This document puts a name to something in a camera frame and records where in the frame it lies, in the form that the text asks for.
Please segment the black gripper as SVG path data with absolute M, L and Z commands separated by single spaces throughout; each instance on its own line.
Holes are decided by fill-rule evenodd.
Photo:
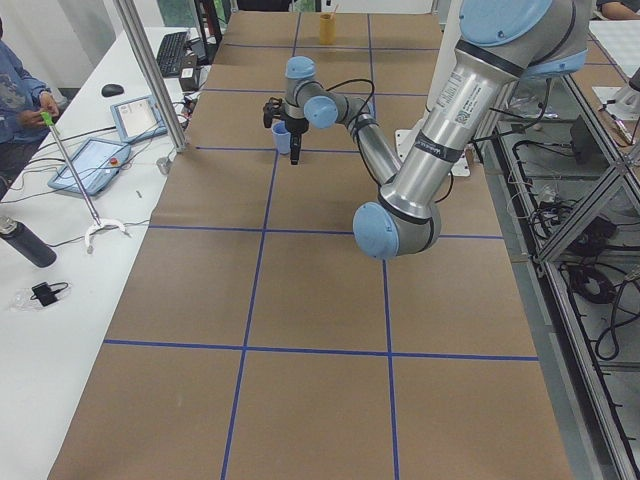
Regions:
M 287 131 L 290 133 L 290 163 L 298 165 L 301 151 L 301 138 L 309 130 L 309 121 L 305 118 L 294 118 L 284 115 L 282 120 Z

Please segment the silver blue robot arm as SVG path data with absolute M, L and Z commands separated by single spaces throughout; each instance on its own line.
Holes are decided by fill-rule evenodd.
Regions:
M 342 124 L 378 185 L 352 227 L 359 248 L 388 260 L 422 252 L 441 229 L 436 194 L 500 91 L 521 78 L 564 76 L 586 61 L 589 1 L 465 1 L 456 63 L 435 105 L 400 158 L 366 101 L 325 89 L 314 62 L 294 56 L 285 69 L 288 120 L 324 129 Z

